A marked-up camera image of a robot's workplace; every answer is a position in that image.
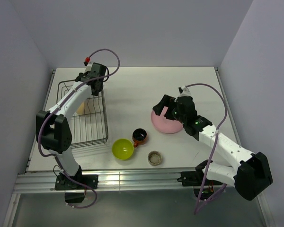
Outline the aluminium mounting rail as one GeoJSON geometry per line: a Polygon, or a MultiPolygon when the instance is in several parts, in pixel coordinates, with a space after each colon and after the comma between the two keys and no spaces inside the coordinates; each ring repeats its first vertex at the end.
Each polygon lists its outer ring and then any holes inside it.
{"type": "MultiPolygon", "coordinates": [[[[98,175],[97,192],[183,189],[177,179],[181,172],[194,168],[156,168],[137,170],[83,171],[83,175],[98,175]]],[[[51,172],[18,175],[13,194],[51,193],[56,176],[51,172]]]]}

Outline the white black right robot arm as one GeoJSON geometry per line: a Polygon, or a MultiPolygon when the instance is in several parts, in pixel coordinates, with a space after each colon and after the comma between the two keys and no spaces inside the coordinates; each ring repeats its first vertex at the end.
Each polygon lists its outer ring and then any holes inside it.
{"type": "Polygon", "coordinates": [[[191,96],[174,98],[164,95],[152,109],[159,116],[164,108],[167,108],[166,119],[180,122],[188,135],[213,148],[229,163],[222,166],[213,161],[203,161],[195,167],[195,175],[191,178],[193,186],[224,183],[251,201],[273,183],[267,157],[261,152],[254,153],[241,147],[219,132],[211,121],[197,113],[191,96]]]}

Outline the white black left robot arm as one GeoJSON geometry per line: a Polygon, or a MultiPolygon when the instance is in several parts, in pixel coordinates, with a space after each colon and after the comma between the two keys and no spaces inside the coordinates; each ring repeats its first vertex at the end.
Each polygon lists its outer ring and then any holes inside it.
{"type": "Polygon", "coordinates": [[[56,159],[63,174],[67,175],[66,184],[72,189],[81,187],[83,177],[77,174],[80,166],[71,151],[70,119],[86,99],[98,96],[103,90],[106,73],[106,66],[88,63],[63,98],[48,111],[39,111],[36,115],[39,153],[43,157],[53,156],[56,159]]]}

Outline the orange mug dark inside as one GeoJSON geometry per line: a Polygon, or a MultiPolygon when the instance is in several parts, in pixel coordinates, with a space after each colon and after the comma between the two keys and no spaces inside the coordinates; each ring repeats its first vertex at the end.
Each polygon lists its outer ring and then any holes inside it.
{"type": "Polygon", "coordinates": [[[133,131],[132,139],[133,139],[133,146],[136,148],[140,144],[143,144],[147,140],[147,132],[145,129],[138,128],[133,131]]]}

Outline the yellow plastic plate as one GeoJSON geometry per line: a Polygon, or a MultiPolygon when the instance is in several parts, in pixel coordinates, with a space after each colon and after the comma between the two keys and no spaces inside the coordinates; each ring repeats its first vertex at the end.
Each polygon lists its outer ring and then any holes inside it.
{"type": "Polygon", "coordinates": [[[93,102],[91,99],[85,100],[76,111],[77,115],[86,115],[91,113],[94,113],[93,102]]]}

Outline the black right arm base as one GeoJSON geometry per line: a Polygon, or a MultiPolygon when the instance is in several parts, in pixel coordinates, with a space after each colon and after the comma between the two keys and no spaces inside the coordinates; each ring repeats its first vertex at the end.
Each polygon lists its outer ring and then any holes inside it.
{"type": "MultiPolygon", "coordinates": [[[[183,187],[201,186],[204,174],[202,171],[183,171],[180,173],[177,182],[181,183],[183,187]]],[[[221,182],[215,180],[205,180],[204,186],[222,185],[221,182]]]]}

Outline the small speckled beige dish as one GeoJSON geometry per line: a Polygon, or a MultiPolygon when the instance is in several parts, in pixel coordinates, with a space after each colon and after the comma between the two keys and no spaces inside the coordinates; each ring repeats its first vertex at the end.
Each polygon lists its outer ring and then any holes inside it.
{"type": "Polygon", "coordinates": [[[158,151],[151,151],[147,156],[148,162],[151,166],[158,166],[162,163],[162,155],[158,151]]]}

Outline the lime green bowl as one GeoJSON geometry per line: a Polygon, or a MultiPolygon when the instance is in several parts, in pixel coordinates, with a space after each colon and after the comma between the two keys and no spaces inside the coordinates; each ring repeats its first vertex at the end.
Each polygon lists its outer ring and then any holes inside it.
{"type": "Polygon", "coordinates": [[[119,160],[129,159],[134,152],[133,144],[127,139],[118,139],[112,145],[112,154],[119,160]]]}

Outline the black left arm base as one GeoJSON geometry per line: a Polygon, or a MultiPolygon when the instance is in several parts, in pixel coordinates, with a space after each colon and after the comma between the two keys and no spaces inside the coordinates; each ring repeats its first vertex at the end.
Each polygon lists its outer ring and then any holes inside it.
{"type": "MultiPolygon", "coordinates": [[[[92,189],[97,189],[98,175],[82,175],[79,179],[76,179],[81,184],[87,185],[92,189]]],[[[58,175],[56,177],[55,187],[56,191],[69,191],[69,190],[83,190],[87,189],[82,185],[76,184],[65,175],[58,175]]]]}

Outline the pink plastic plate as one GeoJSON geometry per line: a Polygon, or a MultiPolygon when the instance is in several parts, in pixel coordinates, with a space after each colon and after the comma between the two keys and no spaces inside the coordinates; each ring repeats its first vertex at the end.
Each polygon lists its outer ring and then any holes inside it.
{"type": "Polygon", "coordinates": [[[156,115],[152,110],[151,122],[154,128],[165,134],[174,134],[180,132],[183,129],[183,126],[180,122],[172,121],[164,117],[167,109],[167,107],[164,107],[160,115],[156,115]]]}

